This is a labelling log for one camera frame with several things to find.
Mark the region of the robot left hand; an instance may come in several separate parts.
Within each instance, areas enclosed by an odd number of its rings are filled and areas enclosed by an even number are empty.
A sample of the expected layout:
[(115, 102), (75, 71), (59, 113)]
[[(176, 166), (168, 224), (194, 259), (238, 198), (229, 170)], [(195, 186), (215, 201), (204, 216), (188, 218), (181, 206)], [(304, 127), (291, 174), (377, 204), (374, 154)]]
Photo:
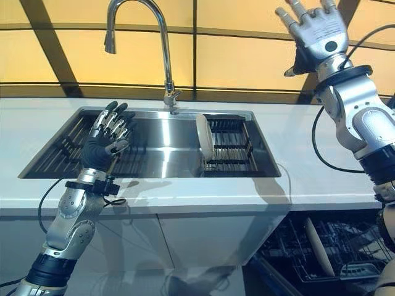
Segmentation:
[(106, 173), (114, 157), (129, 147), (135, 113), (124, 114), (127, 107), (113, 101), (99, 113), (81, 151), (83, 168)]

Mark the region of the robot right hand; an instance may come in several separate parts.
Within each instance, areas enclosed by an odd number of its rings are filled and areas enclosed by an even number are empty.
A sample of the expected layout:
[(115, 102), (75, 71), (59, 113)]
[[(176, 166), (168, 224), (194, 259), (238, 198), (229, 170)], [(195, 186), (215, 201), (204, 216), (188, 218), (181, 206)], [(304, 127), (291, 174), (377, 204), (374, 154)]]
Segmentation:
[(326, 61), (345, 56), (349, 38), (334, 1), (321, 1), (320, 7), (310, 10), (301, 1), (287, 3), (297, 19), (282, 7), (275, 9), (275, 14), (296, 43), (294, 64), (284, 72), (285, 77), (318, 73)]

